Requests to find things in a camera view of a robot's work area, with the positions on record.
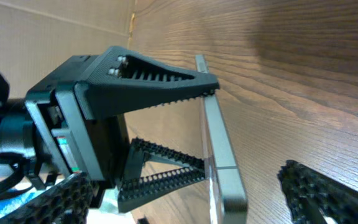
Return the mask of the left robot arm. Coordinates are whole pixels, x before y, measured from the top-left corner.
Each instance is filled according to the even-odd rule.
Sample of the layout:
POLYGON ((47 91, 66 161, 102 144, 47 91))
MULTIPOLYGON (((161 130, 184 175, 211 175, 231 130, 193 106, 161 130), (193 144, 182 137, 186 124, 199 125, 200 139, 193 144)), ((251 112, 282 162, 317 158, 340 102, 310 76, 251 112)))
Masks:
POLYGON ((204 180, 204 161, 128 137, 127 112, 210 96, 216 76, 171 67, 112 46, 99 55, 74 55, 10 99, 0 74, 0 200, 23 178, 44 194, 19 210, 57 217, 97 208, 118 189, 128 212, 204 180))

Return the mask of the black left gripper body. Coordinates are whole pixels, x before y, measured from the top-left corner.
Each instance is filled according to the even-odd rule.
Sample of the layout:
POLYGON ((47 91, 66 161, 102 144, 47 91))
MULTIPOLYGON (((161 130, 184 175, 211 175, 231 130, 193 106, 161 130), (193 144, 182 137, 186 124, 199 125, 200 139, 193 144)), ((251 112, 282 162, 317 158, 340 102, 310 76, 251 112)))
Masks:
POLYGON ((129 151, 123 54, 74 55, 26 94, 25 105, 59 171, 121 183, 129 151))

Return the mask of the Galaxy S25 Ultra smartphone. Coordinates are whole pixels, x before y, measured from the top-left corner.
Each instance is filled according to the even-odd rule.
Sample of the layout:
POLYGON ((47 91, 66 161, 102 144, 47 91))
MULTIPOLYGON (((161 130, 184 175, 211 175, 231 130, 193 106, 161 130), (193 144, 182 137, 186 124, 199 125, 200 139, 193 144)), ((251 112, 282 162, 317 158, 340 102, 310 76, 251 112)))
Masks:
POLYGON ((201 138, 209 187, 209 215, 213 224, 245 224, 248 196, 218 98, 200 101, 201 138))

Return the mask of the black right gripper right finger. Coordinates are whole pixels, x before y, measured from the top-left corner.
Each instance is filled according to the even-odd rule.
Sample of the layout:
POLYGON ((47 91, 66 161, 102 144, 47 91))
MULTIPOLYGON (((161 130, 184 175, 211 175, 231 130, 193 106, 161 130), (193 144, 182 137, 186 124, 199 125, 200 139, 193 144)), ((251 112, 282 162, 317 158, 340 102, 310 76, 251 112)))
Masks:
POLYGON ((294 160, 277 177, 293 223, 358 223, 358 191, 294 160))

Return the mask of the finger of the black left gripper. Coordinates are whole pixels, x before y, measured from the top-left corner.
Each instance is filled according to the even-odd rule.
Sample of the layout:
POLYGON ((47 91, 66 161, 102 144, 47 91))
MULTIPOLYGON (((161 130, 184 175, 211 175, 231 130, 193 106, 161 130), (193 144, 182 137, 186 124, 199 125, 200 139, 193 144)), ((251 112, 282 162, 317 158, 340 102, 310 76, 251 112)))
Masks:
POLYGON ((169 66, 135 51, 112 46, 96 57, 75 84, 86 119, 212 95, 216 75, 169 66))
POLYGON ((118 211, 130 212, 166 194, 203 180, 203 159, 141 138, 134 138, 119 184, 118 211), (143 166, 149 161, 176 165, 178 168, 142 177, 143 166))

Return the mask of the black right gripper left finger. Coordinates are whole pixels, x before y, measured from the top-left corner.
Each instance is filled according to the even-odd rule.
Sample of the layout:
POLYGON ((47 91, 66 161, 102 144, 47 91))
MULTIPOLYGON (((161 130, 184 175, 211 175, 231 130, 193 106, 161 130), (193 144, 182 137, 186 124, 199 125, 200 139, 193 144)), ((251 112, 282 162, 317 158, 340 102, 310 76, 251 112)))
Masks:
POLYGON ((93 199, 93 186, 86 172, 77 172, 0 218, 2 224, 85 224, 93 199))

